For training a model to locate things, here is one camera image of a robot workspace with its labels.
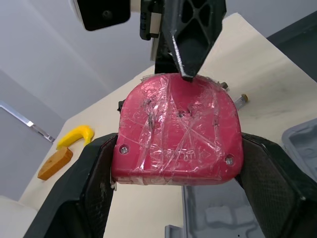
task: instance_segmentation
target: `gray plastic tray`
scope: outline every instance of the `gray plastic tray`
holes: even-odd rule
[[[264,238],[245,192],[236,181],[184,186],[182,190],[182,238]],[[175,227],[167,226],[165,238],[180,236]]]
[[[317,182],[317,119],[289,128],[282,142],[297,166]]]

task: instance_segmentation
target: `bolt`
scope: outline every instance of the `bolt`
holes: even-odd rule
[[[233,158],[231,156],[226,158],[226,164],[230,166],[233,165]]]
[[[128,149],[128,147],[126,147],[125,145],[123,145],[123,146],[120,147],[120,153],[121,153],[122,155],[125,155],[125,154],[127,154],[128,152],[129,152],[129,149]]]
[[[106,10],[106,11],[103,12],[103,18],[104,18],[105,20],[111,20],[112,17],[113,17],[113,14],[112,14],[111,11]]]

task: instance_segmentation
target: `white table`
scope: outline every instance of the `white table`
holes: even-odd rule
[[[153,72],[154,67],[150,67],[70,118],[56,142],[81,124],[90,125],[95,130],[95,138],[117,132],[117,102],[125,99],[143,76]],[[239,111],[243,132],[280,143],[284,130],[317,118],[317,84],[238,14],[224,20],[223,31],[200,74],[227,82],[233,99],[242,93],[248,95],[249,104]],[[56,142],[44,161],[55,152]],[[37,210],[41,207],[54,183],[78,159],[83,142],[73,144],[70,149],[74,153],[71,162],[48,181],[37,179],[35,174],[21,203]],[[163,238],[164,226],[182,226],[182,216],[180,186],[119,184],[105,237]]]

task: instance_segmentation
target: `red object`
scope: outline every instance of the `red object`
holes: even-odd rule
[[[136,86],[121,110],[111,174],[119,183],[221,184],[243,164],[233,101],[197,76],[155,75]]]

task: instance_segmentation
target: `orange block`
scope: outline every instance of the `orange block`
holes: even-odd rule
[[[56,151],[41,167],[38,178],[48,180],[57,171],[63,168],[73,157],[73,152],[67,147],[62,147]]]

